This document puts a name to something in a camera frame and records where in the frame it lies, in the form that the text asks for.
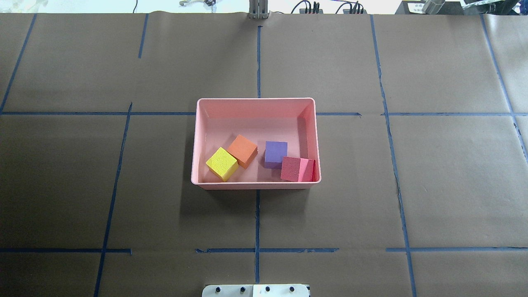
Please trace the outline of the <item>yellow foam block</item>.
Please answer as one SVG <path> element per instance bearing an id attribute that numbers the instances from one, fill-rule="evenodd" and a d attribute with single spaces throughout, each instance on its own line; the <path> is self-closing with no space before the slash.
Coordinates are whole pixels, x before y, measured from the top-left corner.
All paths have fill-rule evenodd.
<path id="1" fill-rule="evenodd" d="M 206 165 L 209 167 L 209 170 L 223 182 L 228 181 L 228 179 L 230 179 L 230 177 L 239 169 L 238 160 L 223 147 L 219 147 L 215 153 L 206 160 Z"/>

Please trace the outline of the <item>pink foam block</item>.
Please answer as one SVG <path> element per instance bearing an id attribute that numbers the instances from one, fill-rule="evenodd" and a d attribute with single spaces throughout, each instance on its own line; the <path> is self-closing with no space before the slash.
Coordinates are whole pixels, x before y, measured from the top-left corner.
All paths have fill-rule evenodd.
<path id="1" fill-rule="evenodd" d="M 312 182 L 316 160 L 307 158 L 283 157 L 280 178 L 290 182 Z"/>

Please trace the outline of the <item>purple foam block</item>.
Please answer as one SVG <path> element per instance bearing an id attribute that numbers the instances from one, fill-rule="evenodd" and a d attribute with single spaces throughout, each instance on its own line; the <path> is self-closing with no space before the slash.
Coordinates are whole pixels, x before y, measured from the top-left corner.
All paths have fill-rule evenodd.
<path id="1" fill-rule="evenodd" d="M 282 141 L 266 141 L 264 152 L 264 168 L 281 169 L 283 158 L 288 154 L 288 143 Z"/>

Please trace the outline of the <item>orange foam block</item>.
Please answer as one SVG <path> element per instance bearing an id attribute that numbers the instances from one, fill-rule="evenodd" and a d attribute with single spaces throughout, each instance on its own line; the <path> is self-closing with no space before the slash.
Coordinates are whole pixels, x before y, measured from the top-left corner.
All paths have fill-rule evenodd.
<path id="1" fill-rule="evenodd" d="M 239 134 L 228 146 L 227 152 L 237 160 L 243 169 L 247 169 L 258 154 L 258 146 Z"/>

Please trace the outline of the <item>pink plastic bin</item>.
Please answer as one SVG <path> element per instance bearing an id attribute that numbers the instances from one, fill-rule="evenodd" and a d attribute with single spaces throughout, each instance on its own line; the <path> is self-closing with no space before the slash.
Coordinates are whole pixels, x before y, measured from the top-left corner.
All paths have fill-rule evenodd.
<path id="1" fill-rule="evenodd" d="M 206 165 L 218 148 L 238 135 L 257 145 L 248 168 L 222 181 Z M 286 181 L 279 169 L 264 167 L 266 141 L 288 144 L 288 155 L 314 160 L 311 179 Z M 196 106 L 191 182 L 207 190 L 308 189 L 322 180 L 316 103 L 313 98 L 202 98 Z"/>

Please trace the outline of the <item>aluminium frame post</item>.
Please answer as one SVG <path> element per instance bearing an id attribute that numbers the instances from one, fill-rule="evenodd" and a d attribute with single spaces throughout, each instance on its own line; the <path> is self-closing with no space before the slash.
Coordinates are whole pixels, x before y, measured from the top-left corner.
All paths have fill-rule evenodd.
<path id="1" fill-rule="evenodd" d="M 249 0 L 249 19 L 268 19 L 269 0 Z"/>

